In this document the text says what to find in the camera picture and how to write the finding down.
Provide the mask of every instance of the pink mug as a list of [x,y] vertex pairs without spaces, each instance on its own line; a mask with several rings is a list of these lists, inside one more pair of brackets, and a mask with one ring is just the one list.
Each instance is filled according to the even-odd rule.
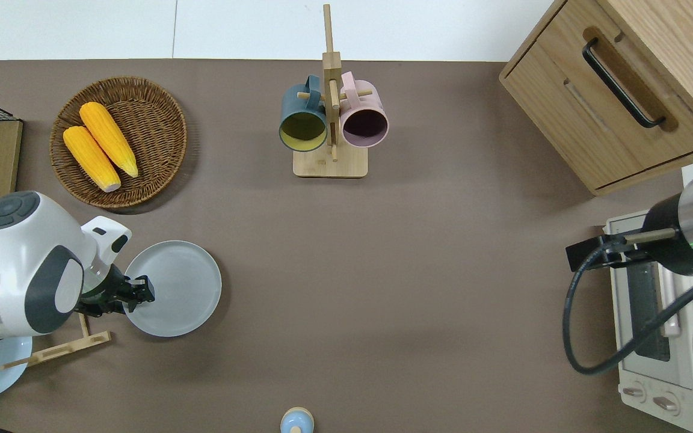
[[[389,130],[387,113],[384,112],[376,87],[365,80],[355,80],[352,72],[342,74],[341,80],[341,93],[346,95],[346,99],[341,101],[339,115],[341,136],[352,146],[376,146],[384,140]],[[371,91],[371,95],[358,95],[365,90]]]

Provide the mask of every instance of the corn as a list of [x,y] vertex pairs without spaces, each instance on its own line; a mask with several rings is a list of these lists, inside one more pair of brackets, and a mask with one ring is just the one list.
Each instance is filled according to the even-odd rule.
[[63,131],[63,142],[69,151],[79,162],[82,170],[85,170],[88,176],[100,187],[104,192],[112,192],[119,189],[121,181],[119,175],[108,162],[105,154],[101,150],[96,140],[90,135],[90,132],[84,126],[72,126],[66,131]]
[[131,177],[138,177],[135,155],[108,110],[98,102],[86,102],[80,107],[79,116],[116,167]]

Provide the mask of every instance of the wicker basket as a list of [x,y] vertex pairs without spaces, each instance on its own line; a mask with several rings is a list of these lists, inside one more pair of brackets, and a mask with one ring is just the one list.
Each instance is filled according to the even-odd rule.
[[[135,154],[138,177],[117,169],[122,186],[103,192],[79,167],[63,143],[63,131],[82,125],[79,108],[95,101],[108,109]],[[162,191],[181,167],[186,152],[186,121],[170,93],[139,77],[113,77],[95,82],[63,106],[50,134],[50,160],[55,175],[74,197],[93,206],[135,206]]]

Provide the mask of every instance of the brown table surface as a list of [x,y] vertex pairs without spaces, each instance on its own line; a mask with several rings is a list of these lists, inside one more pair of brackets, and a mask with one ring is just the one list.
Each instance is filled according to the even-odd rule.
[[[501,88],[502,63],[343,66],[390,119],[361,180],[297,178],[277,136],[283,92],[319,61],[0,61],[0,106],[25,120],[17,189],[127,225],[121,269],[184,239],[223,275],[191,334],[91,319],[112,342],[27,368],[0,427],[278,431],[302,405],[320,433],[682,431],[621,403],[616,372],[575,373],[560,332],[564,247],[679,192],[680,174],[592,197]],[[175,96],[189,150],[162,194],[113,214],[63,189],[49,134],[77,91],[121,75]],[[614,350],[608,273],[580,291],[574,341],[591,363]],[[35,350],[79,334],[72,319]]]

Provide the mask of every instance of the wooden cabinet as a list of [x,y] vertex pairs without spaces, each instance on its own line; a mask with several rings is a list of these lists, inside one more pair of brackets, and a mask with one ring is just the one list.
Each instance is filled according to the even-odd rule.
[[693,0],[556,0],[500,81],[593,194],[693,162]]

